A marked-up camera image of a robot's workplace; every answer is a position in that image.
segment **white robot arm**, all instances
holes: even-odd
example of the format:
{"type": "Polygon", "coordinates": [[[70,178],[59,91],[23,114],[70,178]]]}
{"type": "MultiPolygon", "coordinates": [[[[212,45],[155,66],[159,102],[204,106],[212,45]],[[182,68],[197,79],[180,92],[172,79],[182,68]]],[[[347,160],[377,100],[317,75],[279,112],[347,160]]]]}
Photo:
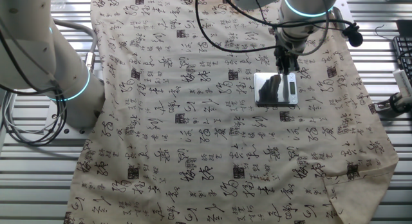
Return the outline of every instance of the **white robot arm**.
{"type": "MultiPolygon", "coordinates": [[[[104,83],[88,70],[57,29],[50,13],[51,1],[0,0],[0,30],[33,85],[46,89],[57,84],[63,91],[67,123],[77,128],[93,127],[104,103],[104,83]]],[[[0,47],[0,62],[1,85],[10,89],[31,88],[16,71],[3,47],[0,47]]],[[[52,100],[55,98],[51,91],[46,95],[52,100]]]]}
{"type": "MultiPolygon", "coordinates": [[[[277,0],[232,1],[242,9],[256,9],[259,6],[265,6],[277,0]]],[[[326,11],[331,11],[335,2],[336,0],[281,0],[279,23],[294,24],[297,22],[310,23],[328,20],[329,17],[326,15],[326,11]]],[[[318,29],[319,26],[313,24],[293,28],[276,28],[276,46],[280,46],[280,48],[276,49],[275,56],[277,59],[276,66],[278,66],[280,73],[289,74],[291,71],[299,70],[297,57],[309,55],[317,50],[314,49],[309,53],[303,53],[306,47],[306,40],[318,29]]],[[[348,35],[349,41],[353,46],[360,46],[363,41],[362,35],[357,33],[357,29],[358,27],[354,25],[344,31],[344,34],[348,35]]]]}

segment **beige cloth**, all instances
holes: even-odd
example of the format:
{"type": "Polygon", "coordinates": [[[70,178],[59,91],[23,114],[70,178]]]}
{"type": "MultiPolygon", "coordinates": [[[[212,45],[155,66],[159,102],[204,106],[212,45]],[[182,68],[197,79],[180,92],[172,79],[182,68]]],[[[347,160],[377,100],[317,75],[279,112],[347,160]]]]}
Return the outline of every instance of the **beige cloth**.
{"type": "MultiPolygon", "coordinates": [[[[222,46],[274,44],[269,27],[222,0],[200,3],[222,46]]],[[[268,19],[278,6],[264,8],[268,19]]],[[[65,223],[369,222],[398,156],[339,32],[299,58],[298,106],[257,107],[253,75],[277,71],[273,50],[213,48],[194,0],[91,7],[106,103],[77,163],[65,223]]]]}

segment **metal grating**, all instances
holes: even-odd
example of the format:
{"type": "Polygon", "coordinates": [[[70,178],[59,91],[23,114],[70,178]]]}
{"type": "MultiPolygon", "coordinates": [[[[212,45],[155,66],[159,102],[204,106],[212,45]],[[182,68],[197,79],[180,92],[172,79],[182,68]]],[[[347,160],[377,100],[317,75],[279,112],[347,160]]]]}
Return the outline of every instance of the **metal grating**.
{"type": "MultiPolygon", "coordinates": [[[[392,71],[395,56],[389,39],[398,35],[395,21],[412,19],[412,4],[385,0],[347,0],[364,44],[349,46],[360,76],[374,102],[398,92],[392,71]]],[[[52,16],[91,27],[90,0],[53,0],[52,16]]],[[[80,55],[85,55],[91,38],[82,32],[61,28],[80,55]]],[[[101,75],[97,54],[95,74],[101,75]]],[[[16,123],[23,129],[44,127],[50,101],[46,97],[18,97],[16,123]]],[[[382,123],[398,152],[400,161],[391,185],[371,223],[412,224],[412,119],[410,115],[382,118],[382,123]]],[[[0,155],[0,223],[62,223],[70,193],[70,183],[82,140],[59,140],[40,148],[23,147],[9,136],[0,155]]]]}

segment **cable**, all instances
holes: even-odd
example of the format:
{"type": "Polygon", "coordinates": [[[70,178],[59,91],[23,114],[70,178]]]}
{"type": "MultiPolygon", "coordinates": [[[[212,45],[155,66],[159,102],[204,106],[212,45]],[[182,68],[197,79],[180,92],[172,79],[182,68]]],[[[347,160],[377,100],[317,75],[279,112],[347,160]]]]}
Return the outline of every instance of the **cable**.
{"type": "Polygon", "coordinates": [[[392,41],[392,39],[389,39],[389,38],[387,38],[387,37],[384,37],[384,36],[382,36],[382,35],[379,35],[379,33],[378,33],[378,28],[383,28],[384,26],[385,26],[385,24],[383,24],[382,26],[378,26],[378,27],[375,28],[375,33],[376,33],[376,35],[377,35],[378,37],[382,37],[383,39],[392,41]]]}
{"type": "Polygon", "coordinates": [[[314,48],[312,51],[309,51],[309,52],[307,52],[307,53],[299,53],[299,52],[296,52],[296,51],[294,51],[293,49],[289,48],[289,46],[283,41],[282,38],[278,38],[278,40],[281,41],[282,46],[283,46],[286,50],[288,50],[290,53],[292,53],[292,54],[294,54],[294,55],[297,55],[297,56],[307,56],[307,55],[311,55],[311,54],[315,53],[317,50],[319,50],[319,49],[322,47],[324,41],[326,40],[326,38],[327,38],[327,36],[328,36],[328,30],[329,30],[329,9],[328,9],[328,6],[327,6],[327,4],[326,4],[326,0],[322,0],[322,2],[323,2],[323,5],[324,5],[324,7],[325,7],[325,11],[326,11],[326,27],[325,27],[325,29],[324,29],[323,37],[322,37],[320,43],[319,43],[319,44],[316,46],[316,48],[314,48]]]}
{"type": "Polygon", "coordinates": [[[81,24],[76,24],[76,23],[71,23],[71,22],[67,22],[67,21],[61,21],[58,19],[53,19],[54,23],[56,25],[60,25],[60,26],[64,26],[67,28],[74,28],[74,29],[78,29],[78,30],[82,30],[83,32],[89,34],[93,40],[91,42],[91,48],[90,48],[90,52],[94,52],[96,50],[96,46],[97,46],[97,35],[96,33],[89,27],[81,25],[81,24]]]}
{"type": "Polygon", "coordinates": [[[265,16],[263,15],[262,6],[260,6],[260,3],[259,3],[258,0],[255,0],[255,1],[256,1],[257,5],[259,6],[260,14],[262,15],[263,21],[267,23],[268,21],[265,19],[265,16]]]}
{"type": "MultiPolygon", "coordinates": [[[[325,29],[325,27],[321,27],[321,26],[318,26],[318,25],[316,25],[316,24],[313,24],[313,26],[315,26],[316,28],[322,28],[322,29],[325,29]]],[[[342,30],[342,29],[338,29],[338,28],[330,28],[330,27],[329,27],[329,29],[330,29],[330,30],[337,30],[337,31],[341,31],[341,32],[342,32],[342,31],[344,31],[344,30],[342,30]]]]}
{"type": "Polygon", "coordinates": [[[270,46],[270,47],[264,47],[264,48],[258,48],[258,49],[254,49],[254,50],[230,50],[230,49],[226,49],[226,48],[222,48],[220,46],[218,46],[216,43],[214,43],[205,33],[205,30],[203,29],[203,27],[201,26],[201,22],[200,22],[200,17],[199,17],[199,5],[198,5],[198,0],[194,0],[194,12],[196,13],[196,21],[198,22],[198,26],[199,29],[201,31],[201,34],[203,34],[203,36],[206,38],[206,40],[213,45],[214,47],[216,47],[217,49],[221,50],[221,51],[226,51],[226,52],[230,52],[230,53],[250,53],[250,52],[255,52],[255,51],[263,51],[263,50],[270,50],[270,49],[274,49],[274,48],[278,48],[279,46],[270,46]]]}
{"type": "MultiPolygon", "coordinates": [[[[30,56],[30,54],[27,53],[26,50],[24,50],[24,48],[17,42],[17,40],[16,40],[16,39],[13,37],[13,35],[10,33],[10,31],[9,31],[8,28],[5,26],[5,24],[4,24],[4,22],[1,20],[1,18],[0,18],[0,25],[2,26],[2,28],[4,29],[4,31],[6,32],[6,34],[10,37],[10,39],[13,41],[13,43],[17,46],[17,48],[18,48],[33,64],[35,64],[40,70],[42,70],[43,72],[45,72],[45,74],[47,74],[47,76],[51,77],[51,81],[52,81],[52,82],[55,82],[55,83],[57,84],[56,79],[54,78],[54,76],[53,76],[52,74],[50,74],[48,71],[46,71],[39,63],[37,63],[36,60],[34,60],[34,59],[30,56]]],[[[96,36],[95,32],[93,32],[92,29],[90,29],[90,28],[88,28],[88,27],[86,27],[86,26],[83,26],[83,25],[79,25],[79,24],[78,24],[78,25],[75,25],[75,26],[73,26],[73,27],[77,27],[77,28],[82,28],[82,27],[84,27],[85,30],[88,29],[88,32],[91,32],[91,33],[93,33],[93,34],[96,36]]],[[[70,87],[68,87],[65,91],[63,91],[61,95],[65,94],[65,93],[67,93],[68,91],[70,91],[71,89],[73,89],[78,83],[79,83],[79,77],[77,77],[76,81],[75,81],[70,87]]],[[[40,94],[43,94],[43,92],[41,92],[41,91],[40,91],[40,92],[33,92],[33,93],[20,92],[20,91],[16,91],[16,90],[7,88],[7,87],[5,87],[5,86],[3,86],[3,85],[0,85],[0,88],[1,88],[1,89],[4,89],[4,90],[6,90],[6,91],[9,91],[9,92],[11,92],[11,93],[16,93],[16,94],[18,94],[18,95],[40,95],[40,94]]],[[[52,90],[54,90],[54,89],[55,89],[55,88],[50,88],[50,89],[47,89],[47,91],[52,91],[52,90]]]]}
{"type": "MultiPolygon", "coordinates": [[[[9,101],[8,101],[8,103],[7,103],[7,105],[6,105],[6,107],[5,107],[4,109],[8,109],[8,108],[10,107],[10,103],[11,103],[12,100],[15,99],[15,97],[16,97],[16,94],[14,94],[12,97],[10,97],[10,99],[9,99],[9,101]]],[[[60,112],[59,116],[56,117],[56,119],[58,119],[58,118],[60,118],[61,116],[63,116],[64,111],[66,110],[66,108],[67,108],[67,107],[65,107],[65,108],[63,109],[63,111],[60,112]]],[[[48,126],[44,127],[44,128],[41,129],[41,130],[38,130],[38,131],[27,131],[27,130],[23,130],[23,129],[17,127],[17,126],[14,124],[14,122],[9,121],[8,119],[6,119],[6,122],[7,122],[8,125],[13,126],[14,128],[16,128],[16,129],[18,129],[18,130],[20,130],[20,131],[24,131],[24,132],[26,132],[26,133],[33,133],[33,134],[36,134],[36,133],[40,133],[40,132],[42,132],[42,131],[45,131],[46,129],[48,129],[50,126],[53,125],[53,123],[51,123],[51,124],[49,124],[48,126]]]]}
{"type": "MultiPolygon", "coordinates": [[[[58,135],[59,133],[62,131],[64,125],[66,124],[66,119],[67,119],[67,109],[66,109],[66,102],[64,101],[64,97],[62,95],[58,95],[60,93],[60,91],[54,91],[56,94],[56,99],[57,100],[62,100],[61,102],[57,103],[57,113],[60,113],[60,110],[64,109],[64,113],[61,116],[60,120],[59,118],[56,118],[56,121],[54,121],[53,123],[53,127],[48,131],[48,133],[46,135],[44,135],[42,138],[38,139],[38,140],[28,140],[27,138],[25,138],[20,132],[18,132],[18,130],[16,130],[16,128],[14,126],[10,126],[10,129],[8,128],[8,126],[4,124],[5,129],[7,130],[7,133],[16,141],[30,145],[30,146],[34,146],[34,147],[40,147],[40,146],[44,146],[49,144],[50,142],[52,142],[58,135]],[[58,129],[55,131],[55,127],[57,125],[57,123],[59,123],[58,129]]],[[[6,93],[6,97],[5,100],[3,101],[3,106],[6,106],[6,103],[9,103],[9,100],[12,99],[12,95],[11,93],[7,92],[6,93]]],[[[11,116],[11,107],[9,106],[8,109],[4,109],[2,116],[4,120],[8,120],[13,124],[14,121],[12,120],[12,116],[11,116]]]]}
{"type": "Polygon", "coordinates": [[[0,41],[1,41],[1,43],[3,44],[3,47],[5,48],[6,53],[7,53],[7,55],[9,56],[10,60],[12,61],[14,67],[15,67],[16,70],[19,72],[19,74],[20,74],[20,76],[23,78],[23,80],[27,83],[27,85],[29,85],[31,88],[33,88],[34,90],[36,90],[36,91],[39,92],[39,93],[46,93],[46,92],[55,90],[55,88],[49,88],[49,89],[41,90],[41,89],[37,88],[36,86],[34,86],[34,85],[28,80],[28,78],[27,78],[26,75],[23,73],[22,69],[20,68],[19,64],[17,63],[15,57],[13,56],[12,51],[11,51],[10,48],[8,47],[8,45],[7,45],[7,43],[6,43],[6,39],[5,39],[4,35],[3,35],[3,33],[1,32],[1,30],[0,30],[0,41]]]}
{"type": "Polygon", "coordinates": [[[400,58],[403,57],[403,56],[405,56],[407,53],[412,53],[412,50],[408,50],[408,51],[405,51],[405,52],[401,53],[401,54],[398,56],[398,61],[400,61],[400,58]]]}
{"type": "MultiPolygon", "coordinates": [[[[285,23],[279,23],[279,24],[272,24],[272,23],[268,23],[268,22],[264,22],[262,20],[259,20],[255,17],[252,17],[249,14],[246,14],[244,11],[240,10],[236,5],[234,5],[232,3],[231,0],[226,0],[226,2],[233,7],[233,9],[235,9],[237,12],[239,12],[240,14],[244,15],[245,17],[248,17],[249,19],[252,19],[256,22],[259,22],[261,24],[265,24],[267,26],[271,26],[273,28],[295,28],[295,27],[300,27],[300,26],[305,26],[305,25],[309,25],[309,24],[320,24],[320,23],[325,23],[326,20],[318,20],[318,21],[288,21],[285,23]]],[[[340,19],[329,19],[329,22],[335,22],[335,23],[344,23],[344,24],[348,24],[348,25],[352,25],[353,23],[351,23],[350,21],[345,21],[345,20],[340,20],[340,19]]]]}

